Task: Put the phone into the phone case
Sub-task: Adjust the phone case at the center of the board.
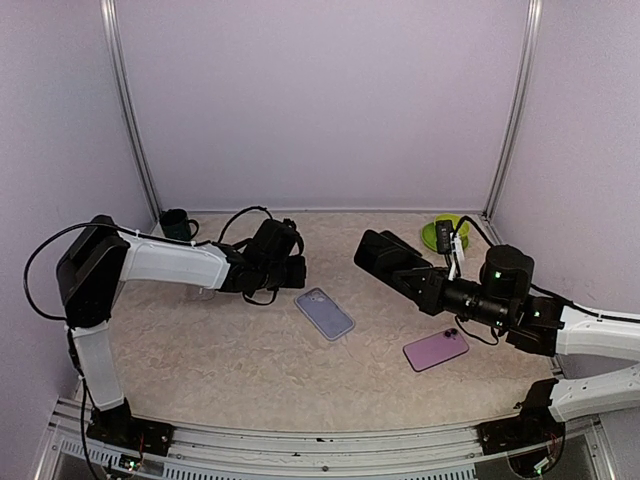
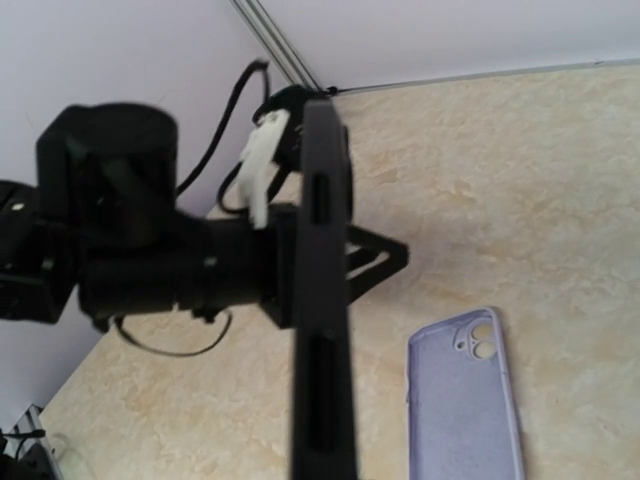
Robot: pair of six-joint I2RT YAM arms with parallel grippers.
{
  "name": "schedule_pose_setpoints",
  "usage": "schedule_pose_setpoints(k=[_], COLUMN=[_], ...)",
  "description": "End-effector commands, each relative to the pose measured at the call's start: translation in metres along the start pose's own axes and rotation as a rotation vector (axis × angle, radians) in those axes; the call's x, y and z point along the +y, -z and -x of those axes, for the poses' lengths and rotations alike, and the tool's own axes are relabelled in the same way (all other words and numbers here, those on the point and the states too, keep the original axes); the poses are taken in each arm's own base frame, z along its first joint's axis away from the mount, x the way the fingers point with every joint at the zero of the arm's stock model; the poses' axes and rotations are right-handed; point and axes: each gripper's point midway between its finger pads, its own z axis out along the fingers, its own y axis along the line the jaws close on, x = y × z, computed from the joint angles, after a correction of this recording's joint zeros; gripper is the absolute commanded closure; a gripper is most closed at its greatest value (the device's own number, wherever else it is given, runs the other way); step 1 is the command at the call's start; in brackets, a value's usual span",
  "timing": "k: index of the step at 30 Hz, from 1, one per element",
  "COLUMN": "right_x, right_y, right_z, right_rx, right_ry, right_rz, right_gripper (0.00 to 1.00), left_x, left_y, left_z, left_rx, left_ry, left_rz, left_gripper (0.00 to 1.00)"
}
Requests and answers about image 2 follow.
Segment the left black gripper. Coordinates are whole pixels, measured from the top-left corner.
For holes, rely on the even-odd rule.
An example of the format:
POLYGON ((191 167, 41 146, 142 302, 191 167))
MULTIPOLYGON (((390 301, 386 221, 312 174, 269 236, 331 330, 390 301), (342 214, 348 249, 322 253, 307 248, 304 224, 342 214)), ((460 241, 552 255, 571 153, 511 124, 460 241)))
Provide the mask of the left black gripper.
MULTIPOLYGON (((293 326, 293 293, 298 207, 276 203, 269 207, 268 222, 259 233, 263 258, 260 308, 279 329, 293 326)), ((346 304, 351 305, 374 287, 396 275, 409 263, 409 247, 399 240, 365 228, 347 227, 345 250, 346 304)))

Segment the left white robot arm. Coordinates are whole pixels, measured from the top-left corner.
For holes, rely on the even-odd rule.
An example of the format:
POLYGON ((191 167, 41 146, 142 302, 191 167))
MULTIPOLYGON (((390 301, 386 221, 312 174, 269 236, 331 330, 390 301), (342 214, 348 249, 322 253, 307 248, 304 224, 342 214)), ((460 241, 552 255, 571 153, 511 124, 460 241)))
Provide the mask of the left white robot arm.
POLYGON ((347 132, 328 100, 303 110, 299 205, 264 222, 176 206, 178 126, 138 103, 72 105, 40 136, 38 183, 1 185, 1 316, 56 323, 71 295, 99 331, 173 309, 212 321, 258 305, 294 325, 300 295, 355 301, 406 267, 408 247, 354 226, 347 132))

